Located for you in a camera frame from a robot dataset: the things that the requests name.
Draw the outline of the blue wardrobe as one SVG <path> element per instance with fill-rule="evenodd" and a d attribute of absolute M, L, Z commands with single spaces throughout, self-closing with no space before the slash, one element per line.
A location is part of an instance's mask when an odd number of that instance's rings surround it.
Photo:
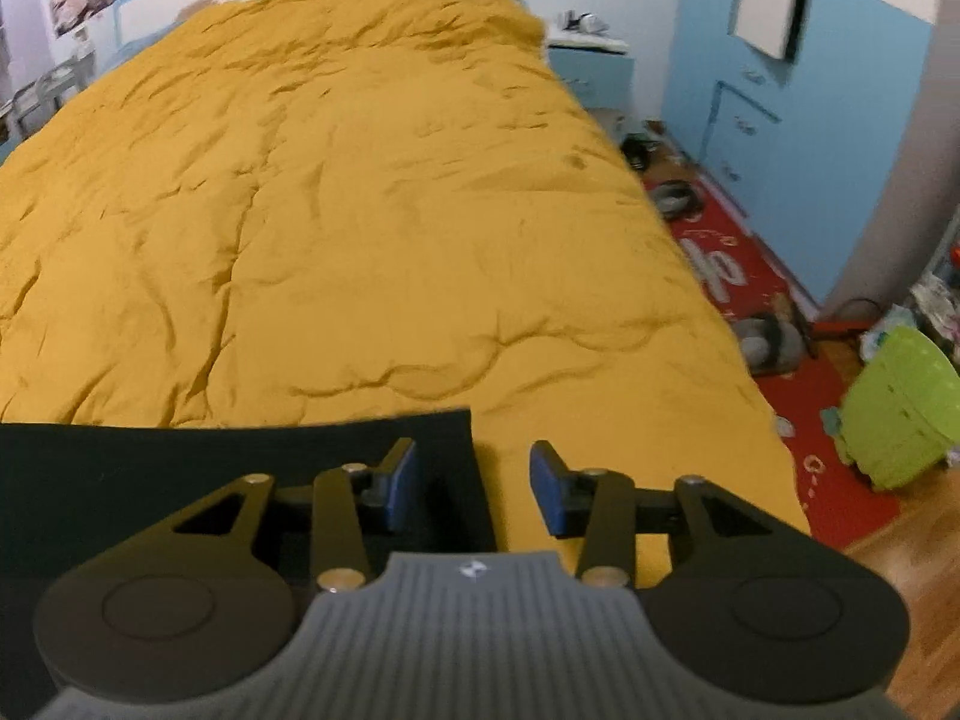
<path fill-rule="evenodd" d="M 792 62 L 679 0 L 662 118 L 805 296 L 887 304 L 958 202 L 958 0 L 807 0 Z"/>

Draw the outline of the grey slipper near bed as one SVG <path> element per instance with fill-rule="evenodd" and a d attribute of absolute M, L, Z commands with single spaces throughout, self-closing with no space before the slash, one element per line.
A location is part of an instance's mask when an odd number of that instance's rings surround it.
<path fill-rule="evenodd" d="M 791 374 L 815 353 L 800 323 L 782 319 L 773 312 L 758 312 L 736 320 L 732 332 L 752 377 Z"/>

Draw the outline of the blue white nightstand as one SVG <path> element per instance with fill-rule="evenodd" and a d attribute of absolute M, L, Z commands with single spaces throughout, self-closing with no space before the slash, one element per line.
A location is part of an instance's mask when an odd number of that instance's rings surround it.
<path fill-rule="evenodd" d="M 568 10 L 547 21 L 545 52 L 551 70 L 584 109 L 628 112 L 635 60 L 596 13 Z"/>

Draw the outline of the grey slipper far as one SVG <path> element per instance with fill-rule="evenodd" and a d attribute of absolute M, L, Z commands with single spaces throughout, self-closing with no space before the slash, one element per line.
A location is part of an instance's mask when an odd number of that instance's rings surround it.
<path fill-rule="evenodd" d="M 664 181 L 647 191 L 649 200 L 664 221 L 670 223 L 682 216 L 695 215 L 703 208 L 700 192 L 682 179 Z"/>

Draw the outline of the grey white chair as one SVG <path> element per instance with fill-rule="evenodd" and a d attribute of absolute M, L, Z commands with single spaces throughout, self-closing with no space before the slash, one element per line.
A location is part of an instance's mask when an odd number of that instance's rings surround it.
<path fill-rule="evenodd" d="M 93 73 L 89 57 L 67 59 L 15 91 L 13 98 L 2 104 L 3 145 L 20 143 L 39 132 L 64 107 L 70 94 L 88 86 Z"/>

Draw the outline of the green plastic basket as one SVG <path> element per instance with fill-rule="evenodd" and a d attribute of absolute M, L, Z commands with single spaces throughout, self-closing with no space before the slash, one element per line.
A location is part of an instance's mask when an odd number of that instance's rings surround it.
<path fill-rule="evenodd" d="M 958 371 L 919 330 L 895 328 L 820 419 L 843 465 L 877 491 L 905 488 L 958 449 Z"/>

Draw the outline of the yellow bed quilt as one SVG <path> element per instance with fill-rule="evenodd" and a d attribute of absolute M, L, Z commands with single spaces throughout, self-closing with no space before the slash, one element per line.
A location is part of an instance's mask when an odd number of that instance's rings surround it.
<path fill-rule="evenodd" d="M 512 0 L 247 0 L 101 76 L 3 163 L 3 419 L 469 408 L 512 550 L 550 543 L 539 439 L 802 527 L 731 328 L 542 39 Z"/>

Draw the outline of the black pants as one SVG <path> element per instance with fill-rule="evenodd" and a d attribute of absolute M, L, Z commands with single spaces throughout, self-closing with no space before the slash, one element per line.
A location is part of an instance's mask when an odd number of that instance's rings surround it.
<path fill-rule="evenodd" d="M 249 429 L 3 426 L 3 717 L 31 717 L 57 692 L 37 653 L 32 617 L 60 575 L 241 476 L 308 486 L 345 463 L 381 463 L 402 437 L 416 444 L 415 507 L 400 533 L 361 514 L 373 569 L 394 551 L 496 551 L 464 410 Z"/>

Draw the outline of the red patterned rug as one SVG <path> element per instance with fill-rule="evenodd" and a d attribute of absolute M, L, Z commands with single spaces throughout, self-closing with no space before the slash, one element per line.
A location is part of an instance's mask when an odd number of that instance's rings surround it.
<path fill-rule="evenodd" d="M 833 408 L 859 372 L 841 327 L 805 318 L 786 278 L 691 167 L 658 161 L 643 182 L 775 410 L 812 535 L 843 550 L 892 523 L 898 499 L 843 465 L 833 442 Z"/>

